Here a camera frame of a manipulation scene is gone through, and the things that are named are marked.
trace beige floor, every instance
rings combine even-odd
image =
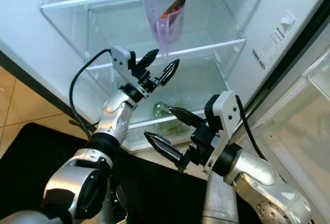
[[[34,122],[85,139],[70,117],[0,67],[0,158],[21,128]]]

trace black mat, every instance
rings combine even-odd
[[[0,160],[0,219],[40,206],[48,179],[85,142],[34,123],[25,125]],[[114,164],[134,223],[200,223],[206,181],[123,150]],[[240,223],[256,223],[249,205],[239,200],[238,208]]]

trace black wire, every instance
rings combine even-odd
[[[247,119],[246,119],[246,116],[244,114],[244,109],[243,109],[243,105],[242,105],[242,102],[239,98],[239,96],[236,95],[236,101],[237,101],[237,104],[238,104],[238,108],[239,108],[239,111],[241,113],[241,118],[242,118],[242,121],[243,121],[243,125],[245,127],[245,130],[247,132],[247,135],[250,139],[250,142],[252,143],[252,146],[254,147],[254,149],[256,150],[257,154],[259,155],[260,158],[264,159],[265,161],[267,161],[267,159],[265,158],[265,156],[262,154],[261,150],[259,149],[253,135],[252,135],[252,132],[250,130],[250,127],[249,127],[249,124],[247,122]]]
[[[87,62],[78,72],[77,74],[74,76],[73,80],[71,81],[71,85],[70,85],[70,91],[69,91],[69,101],[70,101],[70,107],[71,107],[71,111],[72,114],[74,115],[75,119],[79,122],[80,127],[83,129],[83,131],[86,133],[88,140],[91,139],[91,135],[87,129],[87,127],[85,126],[85,124],[82,122],[80,115],[78,114],[78,112],[76,111],[74,104],[73,104],[73,87],[74,84],[76,83],[79,75],[83,72],[83,70],[85,70],[89,65],[91,65],[100,55],[104,54],[105,52],[108,52],[109,54],[111,54],[111,50],[110,49],[105,49],[100,51],[99,53],[97,53],[92,59],[89,60],[89,62]]]
[[[86,127],[94,127],[95,125],[97,125],[100,121],[96,122],[96,123],[92,123],[92,124],[88,124],[88,125],[85,125]],[[75,125],[75,126],[78,126],[82,129],[82,127],[80,126],[80,124],[74,120],[69,120],[69,124],[72,124],[72,125]]]

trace red food item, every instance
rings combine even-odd
[[[171,4],[169,8],[160,16],[161,19],[166,19],[169,14],[179,11],[185,5],[186,0],[176,0]],[[174,23],[177,15],[171,15],[169,20],[169,26]]]

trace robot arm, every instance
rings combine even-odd
[[[239,145],[228,144],[240,120],[235,94],[232,91],[214,95],[205,106],[206,120],[193,113],[170,107],[178,120],[196,128],[185,154],[176,150],[165,138],[145,132],[149,143],[183,172],[188,163],[203,165],[223,177],[224,182],[248,202],[261,222],[303,224],[311,220],[311,209],[301,193],[286,184],[274,167],[255,157]]]
[[[1,223],[81,223],[100,212],[109,184],[113,160],[127,137],[128,123],[142,98],[174,75],[179,59],[170,63],[160,78],[146,69],[158,50],[148,52],[138,63],[135,53],[111,48],[115,70],[127,81],[103,106],[98,128],[86,147],[78,150],[48,181],[38,211],[14,213]]]

